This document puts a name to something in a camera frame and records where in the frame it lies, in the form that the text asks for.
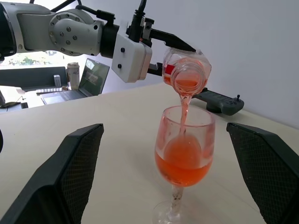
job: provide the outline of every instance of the orange liquid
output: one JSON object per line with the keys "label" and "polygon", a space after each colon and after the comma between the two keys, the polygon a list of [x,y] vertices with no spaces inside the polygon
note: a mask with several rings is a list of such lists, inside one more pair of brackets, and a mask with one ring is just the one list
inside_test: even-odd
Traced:
{"label": "orange liquid", "polygon": [[[163,81],[171,85],[171,77],[168,74],[163,76]],[[206,86],[207,79],[204,81],[203,85],[199,85],[199,77],[197,74],[179,74],[175,80],[176,84],[176,92],[180,96],[193,96],[202,91],[202,89]]]}
{"label": "orange liquid", "polygon": [[185,133],[185,122],[187,119],[188,114],[188,108],[191,101],[191,96],[180,96],[181,97],[181,105],[182,105],[182,115],[181,115],[181,128],[180,128],[180,134]]}
{"label": "orange liquid", "polygon": [[178,187],[198,183],[209,171],[212,160],[200,167],[201,147],[193,135],[179,135],[165,147],[164,158],[155,151],[155,160],[162,176]]}

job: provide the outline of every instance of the table surface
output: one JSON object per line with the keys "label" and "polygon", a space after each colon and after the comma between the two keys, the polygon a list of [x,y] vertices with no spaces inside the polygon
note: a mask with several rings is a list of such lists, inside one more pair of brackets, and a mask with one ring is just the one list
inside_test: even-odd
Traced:
{"label": "table surface", "polygon": [[[7,102],[19,102],[25,103],[27,102],[28,107],[37,107],[43,106],[44,103],[40,96],[36,94],[36,91],[23,91],[20,87],[11,87],[11,86],[0,86],[0,90],[5,97],[5,101]],[[14,106],[10,106],[9,108],[1,108],[0,113],[11,112],[22,110],[21,104],[16,104]]]}
{"label": "table surface", "polygon": [[[82,224],[151,223],[153,208],[171,198],[171,185],[158,173],[154,146],[163,110],[179,105],[165,84],[147,86],[0,114],[4,147],[0,153],[0,218],[34,171],[69,133],[103,123],[99,157]],[[205,108],[193,99],[191,104]],[[186,188],[183,204],[200,224],[264,224],[235,156],[227,122],[257,126],[278,134],[296,153],[299,130],[247,111],[215,115],[214,161],[207,176]]]}

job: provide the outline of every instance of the window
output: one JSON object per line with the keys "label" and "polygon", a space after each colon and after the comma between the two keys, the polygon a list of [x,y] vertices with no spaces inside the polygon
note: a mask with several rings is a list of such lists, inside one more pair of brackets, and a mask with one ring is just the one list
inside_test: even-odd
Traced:
{"label": "window", "polygon": [[15,54],[6,57],[3,62],[0,62],[0,69],[12,69],[18,67],[43,67],[43,66],[65,66],[69,62],[76,61],[75,57],[62,54],[57,51],[39,51]]}

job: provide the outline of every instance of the black controller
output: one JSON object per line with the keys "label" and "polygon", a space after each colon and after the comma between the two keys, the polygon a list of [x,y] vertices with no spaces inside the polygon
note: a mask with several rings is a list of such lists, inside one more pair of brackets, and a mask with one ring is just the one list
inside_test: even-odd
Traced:
{"label": "black controller", "polygon": [[240,95],[236,98],[230,98],[204,88],[199,94],[192,98],[200,99],[206,102],[206,109],[212,113],[223,113],[231,116],[239,112],[244,107],[244,101],[240,100]]}

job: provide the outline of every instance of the wine glass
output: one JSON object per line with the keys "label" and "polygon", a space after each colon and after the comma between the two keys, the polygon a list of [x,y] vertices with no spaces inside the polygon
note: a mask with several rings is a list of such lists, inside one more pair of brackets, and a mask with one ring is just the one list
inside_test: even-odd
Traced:
{"label": "wine glass", "polygon": [[181,126],[182,106],[164,110],[155,146],[161,175],[172,184],[171,201],[158,204],[153,224],[191,224],[190,213],[180,212],[184,187],[198,183],[209,171],[214,152],[215,120],[211,113],[189,106]]}

